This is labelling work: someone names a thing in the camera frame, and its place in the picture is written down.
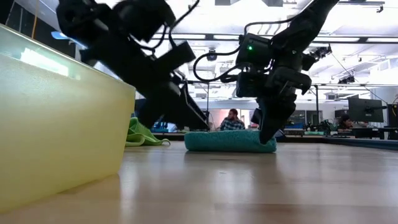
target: man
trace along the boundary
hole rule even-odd
[[[244,129],[244,123],[238,118],[238,111],[236,109],[230,109],[228,117],[221,123],[221,131],[232,131]]]
[[[337,131],[338,132],[350,132],[351,131],[350,128],[352,128],[352,127],[353,127],[353,122],[350,120],[349,115],[344,114],[343,116],[341,116],[339,125],[337,127]]]

